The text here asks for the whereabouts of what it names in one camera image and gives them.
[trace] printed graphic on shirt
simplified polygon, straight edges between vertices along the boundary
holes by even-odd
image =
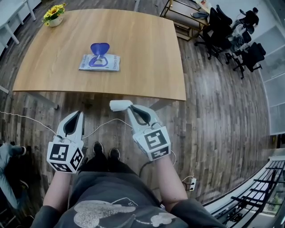
[[[127,227],[131,227],[132,225],[135,227],[134,223],[143,224],[148,227],[159,227],[161,224],[170,224],[172,219],[176,218],[176,216],[172,214],[162,212],[158,215],[152,216],[148,221],[140,221],[136,219],[136,207],[126,207],[120,204],[114,204],[118,202],[124,204],[127,202],[128,205],[133,204],[137,206],[137,204],[129,198],[116,200],[112,204],[100,200],[82,201],[74,207],[74,210],[77,212],[74,216],[74,222],[81,228],[111,228],[100,225],[100,219],[104,219],[118,213],[128,213],[129,217],[126,221],[122,222],[122,224],[117,224],[116,227],[125,227],[127,225],[129,225]]]

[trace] gray shirt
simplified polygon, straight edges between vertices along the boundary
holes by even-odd
[[[224,226],[195,199],[176,204],[171,213],[135,174],[82,172],[73,187],[69,209],[60,215],[43,206],[32,228],[142,228]]]

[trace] electrical outlet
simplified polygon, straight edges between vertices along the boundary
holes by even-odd
[[[197,179],[194,177],[191,179],[191,185],[190,185],[189,191],[194,191],[195,186],[196,186],[196,181],[197,181]]]

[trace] forearm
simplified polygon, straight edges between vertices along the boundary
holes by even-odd
[[[51,206],[60,213],[67,210],[71,174],[55,172],[45,195],[43,206]]]
[[[184,186],[174,169],[170,156],[164,156],[155,160],[159,189],[163,204],[167,211],[170,211],[175,204],[187,200]]]

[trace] black cable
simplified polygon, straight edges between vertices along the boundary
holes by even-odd
[[[152,161],[146,162],[146,163],[144,163],[144,164],[142,165],[141,169],[139,170],[139,175],[138,175],[139,178],[141,178],[143,168],[144,168],[145,166],[147,166],[148,164],[150,164],[150,163],[152,163]]]

